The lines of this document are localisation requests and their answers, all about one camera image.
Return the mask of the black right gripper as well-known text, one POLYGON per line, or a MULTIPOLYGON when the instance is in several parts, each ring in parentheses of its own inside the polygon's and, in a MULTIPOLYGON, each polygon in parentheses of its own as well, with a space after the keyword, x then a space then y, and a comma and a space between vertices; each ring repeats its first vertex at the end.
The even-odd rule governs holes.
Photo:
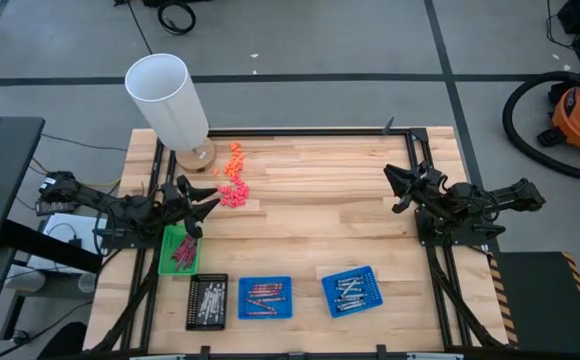
POLYGON ((399 202, 392 206, 394 213, 402 213, 411 202, 430 213, 443 212, 439 191, 442 173, 427 161, 422 161, 410 170, 387 164, 383 171, 394 196, 399 198, 399 202))

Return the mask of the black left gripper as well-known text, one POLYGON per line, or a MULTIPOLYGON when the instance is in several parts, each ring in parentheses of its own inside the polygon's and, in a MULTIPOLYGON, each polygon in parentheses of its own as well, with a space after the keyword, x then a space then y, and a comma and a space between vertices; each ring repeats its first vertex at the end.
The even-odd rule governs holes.
POLYGON ((217 192, 217 188, 191 188, 191 200, 188 198, 190 182, 184 176, 176 178, 176 184, 165 183, 162 185, 163 210, 162 221, 165 225, 175 225, 179 221, 184 222, 188 235, 194 239, 203 237, 203 231, 198 225, 203 222, 212 210, 220 204, 220 198, 214 198, 204 203, 193 204, 192 201, 200 202, 217 192))

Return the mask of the red crayon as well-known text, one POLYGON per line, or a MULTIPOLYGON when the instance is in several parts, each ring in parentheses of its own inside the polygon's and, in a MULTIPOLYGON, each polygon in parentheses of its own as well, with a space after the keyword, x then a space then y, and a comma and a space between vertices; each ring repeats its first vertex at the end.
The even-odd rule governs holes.
POLYGON ((192 265, 192 263, 194 262, 194 259, 196 257, 196 252, 197 252, 197 244, 196 243, 192 244, 190 247, 187 248, 187 252, 184 254, 184 256, 180 260, 180 269, 181 270, 186 270, 192 265))
POLYGON ((190 236, 186 236, 183 241, 181 242, 181 244, 178 246, 178 248, 175 250, 175 252, 172 255, 172 258, 174 260, 181 260, 187 257, 188 252, 190 250, 190 247, 194 244, 194 239, 191 238, 190 236))

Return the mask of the round wooden lamp base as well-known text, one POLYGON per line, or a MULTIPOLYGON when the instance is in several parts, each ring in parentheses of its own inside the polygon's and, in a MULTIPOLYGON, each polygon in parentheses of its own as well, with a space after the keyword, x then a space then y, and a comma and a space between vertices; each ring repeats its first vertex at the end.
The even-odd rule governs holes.
POLYGON ((177 164, 186 172, 200 173, 211 168, 216 161, 217 151, 214 142, 205 138, 201 145, 187 151, 175 153, 177 164))

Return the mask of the orange earplug pile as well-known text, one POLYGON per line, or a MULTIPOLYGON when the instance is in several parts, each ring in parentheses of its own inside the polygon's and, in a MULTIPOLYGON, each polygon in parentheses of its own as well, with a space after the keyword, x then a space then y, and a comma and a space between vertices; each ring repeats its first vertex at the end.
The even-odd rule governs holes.
POLYGON ((230 158, 224 166, 224 173, 229 178, 238 178, 244 168, 245 154, 240 142, 229 144, 230 158))

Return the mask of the green plastic basket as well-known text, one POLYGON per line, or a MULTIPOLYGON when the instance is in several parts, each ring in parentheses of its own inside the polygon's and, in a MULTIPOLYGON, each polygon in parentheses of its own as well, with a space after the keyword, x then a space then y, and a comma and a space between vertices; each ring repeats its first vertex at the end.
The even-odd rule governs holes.
POLYGON ((169 225, 165 228, 162 244, 161 244, 161 252, 160 252, 160 260, 159 260, 159 267, 158 273, 162 276, 191 276, 197 273, 198 265, 199 265, 199 255, 201 249, 201 240, 194 239, 194 243, 197 244, 197 252, 196 257, 192 265, 186 269, 180 269, 180 260, 174 260, 172 258, 173 253, 181 244, 183 239, 186 236, 190 236, 187 234, 185 227, 183 225, 169 225))

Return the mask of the black slotted plastic basket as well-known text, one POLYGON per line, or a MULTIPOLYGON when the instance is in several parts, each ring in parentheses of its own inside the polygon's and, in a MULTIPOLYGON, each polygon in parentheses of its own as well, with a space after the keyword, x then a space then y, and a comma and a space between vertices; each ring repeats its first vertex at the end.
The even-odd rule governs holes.
POLYGON ((188 331, 222 331, 226 326, 226 308, 228 300, 228 284, 229 276, 225 273, 213 274, 196 274, 191 277, 189 287, 189 298, 187 306, 186 329, 188 331), (208 318, 207 322, 204 318, 199 318, 198 313, 203 301, 203 296, 206 287, 210 283, 214 283, 215 289, 221 287, 220 283, 226 282, 226 307, 225 307, 225 322, 214 322, 212 318, 208 318))

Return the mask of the white cylindrical lamp shade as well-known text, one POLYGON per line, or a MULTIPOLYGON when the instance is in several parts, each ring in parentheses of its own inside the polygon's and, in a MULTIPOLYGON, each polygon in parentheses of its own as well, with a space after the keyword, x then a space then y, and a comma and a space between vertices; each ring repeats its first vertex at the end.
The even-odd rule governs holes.
POLYGON ((204 108, 179 57, 157 53, 137 60, 127 70, 124 86, 165 147, 191 151, 207 138, 204 108))

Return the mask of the blue slotted plastic basket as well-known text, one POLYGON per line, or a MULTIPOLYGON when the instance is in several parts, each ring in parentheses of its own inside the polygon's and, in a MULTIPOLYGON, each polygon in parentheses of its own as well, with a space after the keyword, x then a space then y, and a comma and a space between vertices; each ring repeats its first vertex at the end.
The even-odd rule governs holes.
POLYGON ((240 320, 262 320, 262 319, 289 319, 293 316, 293 287, 292 280, 289 276, 267 276, 267 277, 242 277, 238 282, 238 318, 240 320), (251 299, 257 301, 261 298, 250 298, 249 291, 254 284, 266 284, 266 283, 281 283, 283 287, 281 288, 280 296, 285 297, 286 301, 283 302, 268 302, 270 305, 276 309, 277 315, 267 316, 267 317, 249 317, 246 316, 247 312, 257 312, 257 311, 268 311, 262 307, 252 305, 246 301, 246 299, 251 299))
POLYGON ((333 318, 340 318, 354 313, 362 312, 372 309, 383 304, 383 298, 379 289, 378 282, 375 278, 374 272, 370 266, 359 267, 344 272, 328 275, 321 279, 321 284, 324 290, 326 302, 333 318), (362 276, 365 281, 360 283, 361 290, 355 293, 349 293, 347 296, 341 295, 341 290, 338 289, 340 284, 338 280, 348 279, 351 277, 362 276), (348 311, 339 312, 337 308, 341 300, 363 299, 366 305, 355 307, 348 311))

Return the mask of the white box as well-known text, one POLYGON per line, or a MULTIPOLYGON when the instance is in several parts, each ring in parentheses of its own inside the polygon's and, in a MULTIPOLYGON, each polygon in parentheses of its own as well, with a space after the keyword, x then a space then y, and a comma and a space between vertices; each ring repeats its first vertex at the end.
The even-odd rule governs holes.
MULTIPOLYGON (((95 228, 103 229, 106 226, 106 222, 106 219, 100 219, 98 225, 95 225, 95 217, 59 213, 49 217, 42 228, 42 233, 64 243, 69 243, 73 239, 79 239, 80 247, 83 250, 98 255, 96 245, 102 247, 102 237, 95 236, 93 230, 95 228)), ((66 274, 83 273, 83 270, 68 267, 65 264, 36 255, 30 256, 26 266, 37 270, 58 271, 66 274)))

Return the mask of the clear plastic cup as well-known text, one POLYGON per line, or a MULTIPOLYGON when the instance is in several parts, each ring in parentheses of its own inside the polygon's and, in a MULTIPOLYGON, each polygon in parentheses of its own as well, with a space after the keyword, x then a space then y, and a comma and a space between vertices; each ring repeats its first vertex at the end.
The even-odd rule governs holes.
POLYGON ((93 273, 83 273, 78 279, 77 286, 82 293, 93 293, 97 286, 97 276, 93 273))

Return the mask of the black power adapter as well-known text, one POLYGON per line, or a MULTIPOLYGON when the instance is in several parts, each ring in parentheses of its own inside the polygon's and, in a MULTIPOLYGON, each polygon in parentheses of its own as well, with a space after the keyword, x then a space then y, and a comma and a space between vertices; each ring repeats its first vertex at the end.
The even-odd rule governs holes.
POLYGON ((43 202, 35 203, 34 209, 38 216, 53 215, 56 213, 72 213, 80 206, 77 202, 43 202))

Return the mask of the black hazard-striped floor mat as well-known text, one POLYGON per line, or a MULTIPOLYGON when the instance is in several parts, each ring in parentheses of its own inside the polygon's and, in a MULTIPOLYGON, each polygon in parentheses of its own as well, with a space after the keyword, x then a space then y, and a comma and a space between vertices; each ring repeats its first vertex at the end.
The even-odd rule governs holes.
POLYGON ((580 273, 571 254, 495 253, 489 261, 508 343, 580 354, 580 273))

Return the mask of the black desk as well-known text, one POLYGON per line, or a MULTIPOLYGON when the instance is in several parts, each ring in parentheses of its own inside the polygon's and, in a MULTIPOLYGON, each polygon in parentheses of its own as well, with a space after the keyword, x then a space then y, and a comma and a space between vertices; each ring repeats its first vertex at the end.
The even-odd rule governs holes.
POLYGON ((87 272, 101 269, 100 256, 8 218, 44 125, 42 118, 4 118, 0 122, 0 292, 18 250, 87 272))

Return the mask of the black metal table frame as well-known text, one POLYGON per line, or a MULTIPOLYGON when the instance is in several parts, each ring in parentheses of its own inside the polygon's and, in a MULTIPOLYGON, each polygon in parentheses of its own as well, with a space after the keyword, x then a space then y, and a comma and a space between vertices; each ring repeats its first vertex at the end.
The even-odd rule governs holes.
POLYGON ((140 308, 130 338, 152 353, 371 352, 442 346, 425 249, 411 211, 395 214, 386 164, 413 162, 402 134, 371 128, 276 129, 214 134, 214 169, 191 176, 198 187, 227 183, 229 144, 245 154, 246 204, 217 207, 205 220, 199 271, 229 276, 222 331, 185 327, 189 278, 159 280, 152 310, 140 308), (213 171, 219 170, 217 176, 213 171), (370 266, 381 306, 333 318, 321 279, 370 266), (293 316, 240 320, 242 277, 289 276, 293 316))

